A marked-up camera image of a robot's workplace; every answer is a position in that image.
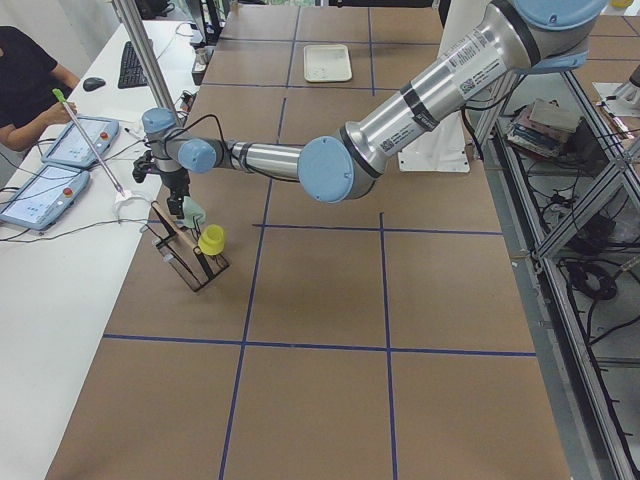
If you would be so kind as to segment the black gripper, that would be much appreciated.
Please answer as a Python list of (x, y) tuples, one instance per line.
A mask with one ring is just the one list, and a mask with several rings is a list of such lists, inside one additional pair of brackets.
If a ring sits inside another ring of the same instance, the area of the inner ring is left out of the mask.
[(167, 187), (170, 192), (169, 198), (166, 200), (169, 213), (175, 217), (181, 216), (181, 199), (182, 211), (184, 213), (190, 212), (189, 172), (184, 168), (180, 168), (171, 172), (161, 172), (160, 177), (163, 185)]

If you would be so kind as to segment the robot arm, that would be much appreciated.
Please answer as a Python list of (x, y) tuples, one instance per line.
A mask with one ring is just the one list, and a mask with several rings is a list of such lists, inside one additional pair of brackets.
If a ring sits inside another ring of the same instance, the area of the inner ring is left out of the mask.
[(361, 198), (395, 154), (505, 74), (581, 66), (604, 7), (602, 1), (491, 1), (477, 26), (363, 120), (302, 148), (196, 137), (177, 126), (169, 110), (150, 109), (142, 117), (148, 149), (133, 177), (141, 183), (158, 175), (178, 217), (190, 173), (215, 168), (299, 183), (320, 202)]

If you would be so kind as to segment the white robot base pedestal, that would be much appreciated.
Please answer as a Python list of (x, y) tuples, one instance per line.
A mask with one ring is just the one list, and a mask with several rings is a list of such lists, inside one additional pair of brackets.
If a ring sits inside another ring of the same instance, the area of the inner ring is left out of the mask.
[[(441, 56), (480, 24), (488, 1), (452, 0), (434, 4), (444, 22), (438, 51)], [(468, 173), (470, 166), (460, 113), (449, 115), (433, 132), (422, 135), (400, 151), (398, 164), (402, 172)]]

